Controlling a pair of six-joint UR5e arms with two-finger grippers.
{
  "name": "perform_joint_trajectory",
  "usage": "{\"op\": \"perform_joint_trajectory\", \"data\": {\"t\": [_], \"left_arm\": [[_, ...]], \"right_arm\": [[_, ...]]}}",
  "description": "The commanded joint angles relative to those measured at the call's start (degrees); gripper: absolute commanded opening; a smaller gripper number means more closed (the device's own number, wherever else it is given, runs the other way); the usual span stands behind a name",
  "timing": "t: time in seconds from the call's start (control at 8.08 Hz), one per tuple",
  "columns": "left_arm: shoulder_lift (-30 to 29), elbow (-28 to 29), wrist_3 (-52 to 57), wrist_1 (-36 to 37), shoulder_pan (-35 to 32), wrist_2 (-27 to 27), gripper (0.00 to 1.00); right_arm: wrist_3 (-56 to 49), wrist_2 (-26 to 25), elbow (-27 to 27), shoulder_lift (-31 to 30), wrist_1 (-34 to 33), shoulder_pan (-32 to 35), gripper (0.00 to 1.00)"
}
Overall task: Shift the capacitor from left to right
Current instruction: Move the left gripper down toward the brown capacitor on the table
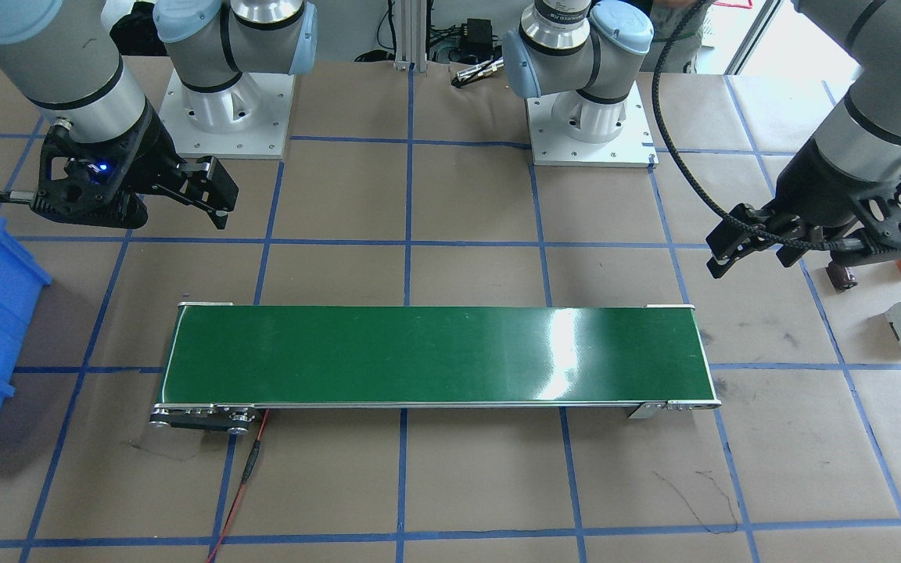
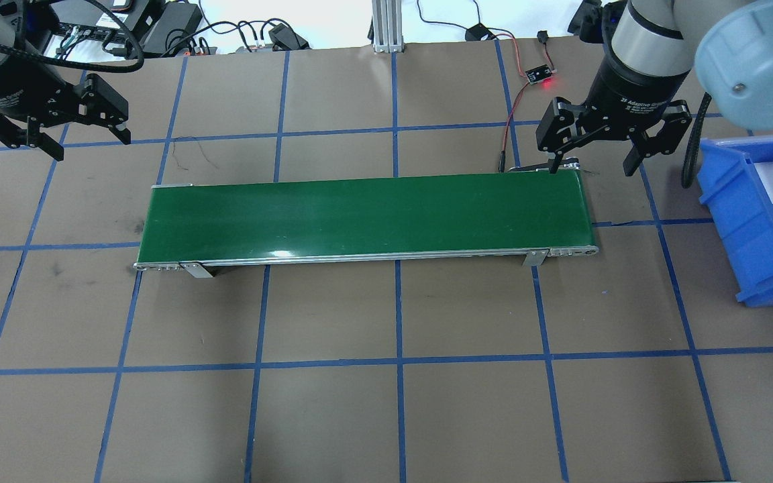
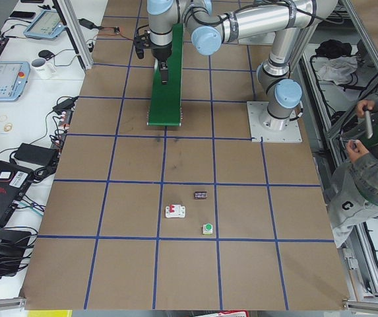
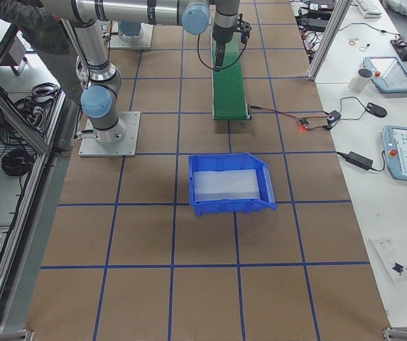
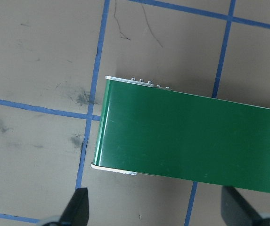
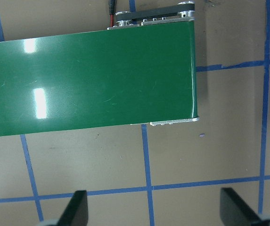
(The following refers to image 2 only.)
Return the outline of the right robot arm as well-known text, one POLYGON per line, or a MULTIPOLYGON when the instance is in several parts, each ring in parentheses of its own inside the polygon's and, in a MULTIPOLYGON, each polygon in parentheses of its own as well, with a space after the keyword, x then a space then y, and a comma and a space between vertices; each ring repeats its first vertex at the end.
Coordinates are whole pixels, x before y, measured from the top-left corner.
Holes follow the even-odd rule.
POLYGON ((585 101, 556 97, 539 123, 550 173, 571 150, 628 141, 631 176, 687 140, 689 186, 711 105, 741 128, 773 129, 773 1, 617 1, 593 7, 580 28, 604 56, 585 101))

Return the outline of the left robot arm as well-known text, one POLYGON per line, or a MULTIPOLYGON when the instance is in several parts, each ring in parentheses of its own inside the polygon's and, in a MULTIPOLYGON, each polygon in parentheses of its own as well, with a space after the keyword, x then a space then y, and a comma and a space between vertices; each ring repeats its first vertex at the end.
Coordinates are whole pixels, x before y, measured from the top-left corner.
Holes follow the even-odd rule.
POLYGON ((139 70, 141 46, 131 65, 76 63, 39 53, 25 38, 26 25, 24 18, 13 25, 0 13, 0 143, 39 149, 62 161, 64 147, 46 129, 76 122, 104 127, 128 146, 128 101, 101 74, 139 70))

